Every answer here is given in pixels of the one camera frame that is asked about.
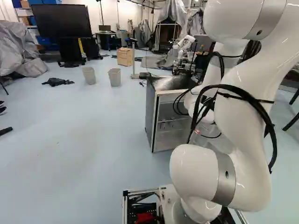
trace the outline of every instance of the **black screen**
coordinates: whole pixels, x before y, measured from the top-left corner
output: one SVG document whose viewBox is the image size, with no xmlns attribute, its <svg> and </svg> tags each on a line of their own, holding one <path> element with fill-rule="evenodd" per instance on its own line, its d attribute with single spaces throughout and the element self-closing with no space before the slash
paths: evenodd
<svg viewBox="0 0 299 224">
<path fill-rule="evenodd" d="M 91 37 L 85 5 L 31 5 L 37 28 L 43 37 Z"/>
</svg>

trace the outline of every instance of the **stainless steel top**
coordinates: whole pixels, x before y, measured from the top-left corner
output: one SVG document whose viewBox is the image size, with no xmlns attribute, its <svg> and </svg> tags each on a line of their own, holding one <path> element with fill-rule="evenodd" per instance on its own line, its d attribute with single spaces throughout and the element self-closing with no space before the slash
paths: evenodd
<svg viewBox="0 0 299 224">
<path fill-rule="evenodd" d="M 155 91 L 184 90 L 193 88 L 197 84 L 188 76 L 149 77 Z"/>
</svg>

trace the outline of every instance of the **chair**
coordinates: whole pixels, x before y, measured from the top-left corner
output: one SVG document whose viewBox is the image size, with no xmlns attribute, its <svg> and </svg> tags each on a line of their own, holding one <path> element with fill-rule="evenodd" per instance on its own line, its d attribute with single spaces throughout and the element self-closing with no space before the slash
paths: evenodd
<svg viewBox="0 0 299 224">
<path fill-rule="evenodd" d="M 6 88 L 4 87 L 3 83 L 1 82 L 1 78 L 0 78 L 0 85 L 2 86 L 2 88 L 4 89 L 4 91 L 6 92 L 6 94 L 9 95 L 8 91 L 6 90 Z"/>
<path fill-rule="evenodd" d="M 295 95 L 290 100 L 289 104 L 292 105 L 298 96 L 299 96 L 299 89 L 296 91 Z M 297 115 L 282 130 L 287 131 L 290 127 L 293 126 L 293 124 L 296 123 L 297 120 L 299 120 L 299 113 L 297 113 Z"/>
</svg>

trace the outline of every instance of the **floor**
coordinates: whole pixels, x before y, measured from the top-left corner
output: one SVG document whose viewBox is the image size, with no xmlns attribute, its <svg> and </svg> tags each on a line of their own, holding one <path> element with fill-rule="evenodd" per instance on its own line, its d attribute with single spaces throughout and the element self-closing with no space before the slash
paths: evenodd
<svg viewBox="0 0 299 224">
<path fill-rule="evenodd" d="M 144 55 L 139 50 L 135 54 Z M 0 129 L 14 128 L 0 137 L 0 223 L 121 223 L 123 189 L 171 183 L 171 151 L 152 154 L 147 142 L 146 88 L 130 79 L 132 67 L 119 66 L 110 57 L 88 62 L 97 77 L 92 86 L 85 84 L 81 68 L 59 68 L 56 63 L 48 66 L 46 74 L 8 86 L 9 96 L 0 90 L 0 99 L 7 103 Z M 107 72 L 111 68 L 121 68 L 119 88 L 109 84 Z M 146 69 L 136 62 L 136 72 L 140 71 Z M 75 84 L 41 85 L 49 77 Z M 292 223 L 299 217 L 299 123 L 287 132 L 281 130 L 299 111 L 299 100 L 288 105 L 292 96 L 278 91 L 271 111 L 279 149 L 272 174 L 273 199 L 262 212 L 246 214 L 252 224 Z M 270 157 L 269 137 L 265 145 Z"/>
</svg>

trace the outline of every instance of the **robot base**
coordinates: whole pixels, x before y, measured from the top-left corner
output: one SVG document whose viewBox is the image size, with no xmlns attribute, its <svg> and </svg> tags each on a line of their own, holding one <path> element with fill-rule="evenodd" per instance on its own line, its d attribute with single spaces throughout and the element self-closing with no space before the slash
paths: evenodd
<svg viewBox="0 0 299 224">
<path fill-rule="evenodd" d="M 236 213 L 242 224 L 248 224 L 241 212 Z M 123 191 L 122 223 L 134 224 L 144 214 L 152 218 L 146 222 L 150 224 L 196 224 L 184 213 L 181 199 L 172 184 L 157 189 Z M 228 208 L 223 207 L 220 215 L 210 224 L 235 224 L 235 221 Z"/>
</svg>

